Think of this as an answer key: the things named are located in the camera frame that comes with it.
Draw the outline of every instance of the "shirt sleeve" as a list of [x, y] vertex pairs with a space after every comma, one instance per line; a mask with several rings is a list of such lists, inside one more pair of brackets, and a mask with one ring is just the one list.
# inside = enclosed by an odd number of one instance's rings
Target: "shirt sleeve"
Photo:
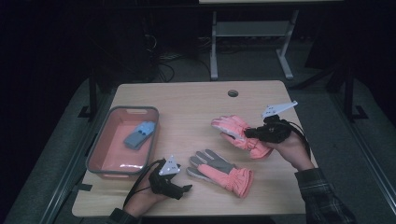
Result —
[[116, 208], [110, 217], [107, 219], [106, 224], [137, 224], [139, 219], [129, 215], [127, 212]]
[[319, 168], [295, 174], [305, 201], [306, 223], [357, 223], [352, 212], [339, 200]]

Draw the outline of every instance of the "white tag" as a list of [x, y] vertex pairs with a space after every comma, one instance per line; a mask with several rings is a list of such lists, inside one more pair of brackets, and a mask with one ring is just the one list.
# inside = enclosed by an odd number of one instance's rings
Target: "white tag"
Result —
[[174, 175], [178, 174], [179, 172], [180, 169], [177, 166], [177, 162], [175, 161], [174, 156], [171, 156], [163, 165], [163, 168], [160, 170], [159, 175]]
[[262, 113], [262, 118], [264, 119], [279, 114], [280, 112], [292, 108], [297, 104], [298, 104], [297, 101], [293, 101], [291, 103], [281, 104], [281, 105], [268, 105], [265, 111]]

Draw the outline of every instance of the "pink glove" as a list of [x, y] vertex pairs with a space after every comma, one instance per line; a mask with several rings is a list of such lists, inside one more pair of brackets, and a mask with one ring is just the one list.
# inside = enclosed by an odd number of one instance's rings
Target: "pink glove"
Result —
[[187, 174], [218, 184], [239, 198], [246, 198], [253, 182], [253, 172], [247, 168], [237, 168], [210, 149], [196, 152], [190, 157], [196, 168], [188, 167]]
[[251, 159], [264, 159], [269, 157], [272, 148], [266, 147], [258, 138], [247, 138], [245, 129], [250, 128], [241, 118], [236, 115], [221, 116], [213, 119], [212, 127], [221, 131], [221, 137], [236, 147], [250, 151]]

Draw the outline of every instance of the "plaid sleeve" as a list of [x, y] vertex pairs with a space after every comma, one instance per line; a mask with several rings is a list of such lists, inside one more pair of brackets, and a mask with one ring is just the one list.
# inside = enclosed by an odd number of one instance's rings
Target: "plaid sleeve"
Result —
[[295, 174], [305, 201], [306, 223], [357, 223], [352, 212], [339, 200], [319, 168]]

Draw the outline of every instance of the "pink plastic tray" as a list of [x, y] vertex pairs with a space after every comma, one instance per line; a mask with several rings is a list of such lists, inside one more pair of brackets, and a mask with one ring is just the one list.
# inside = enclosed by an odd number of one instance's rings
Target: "pink plastic tray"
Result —
[[[138, 149], [125, 146], [125, 138], [143, 121], [155, 123], [154, 132]], [[112, 108], [93, 143], [87, 169], [101, 177], [129, 177], [138, 174], [151, 160], [159, 131], [159, 112], [151, 106]]]

